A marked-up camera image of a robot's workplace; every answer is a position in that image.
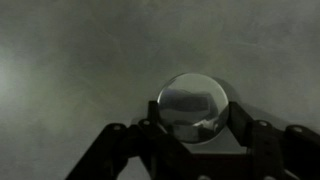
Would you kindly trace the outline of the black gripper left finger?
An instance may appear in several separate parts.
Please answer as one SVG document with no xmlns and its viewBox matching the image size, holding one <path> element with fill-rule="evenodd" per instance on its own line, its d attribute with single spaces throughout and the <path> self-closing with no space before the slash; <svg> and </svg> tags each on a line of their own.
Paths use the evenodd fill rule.
<svg viewBox="0 0 320 180">
<path fill-rule="evenodd" d="M 192 154 L 158 122 L 158 103 L 137 125 L 107 125 L 71 170 L 66 180 L 117 180 L 130 158 L 139 157 L 151 180 L 196 180 Z"/>
</svg>

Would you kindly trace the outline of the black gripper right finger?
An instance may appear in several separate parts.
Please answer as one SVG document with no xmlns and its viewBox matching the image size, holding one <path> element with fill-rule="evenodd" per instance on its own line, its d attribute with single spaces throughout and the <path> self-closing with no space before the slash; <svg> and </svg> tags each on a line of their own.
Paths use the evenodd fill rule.
<svg viewBox="0 0 320 180">
<path fill-rule="evenodd" d="M 320 135 L 301 125 L 284 130 L 254 120 L 237 102 L 229 103 L 228 127 L 246 147 L 254 180 L 320 180 Z"/>
</svg>

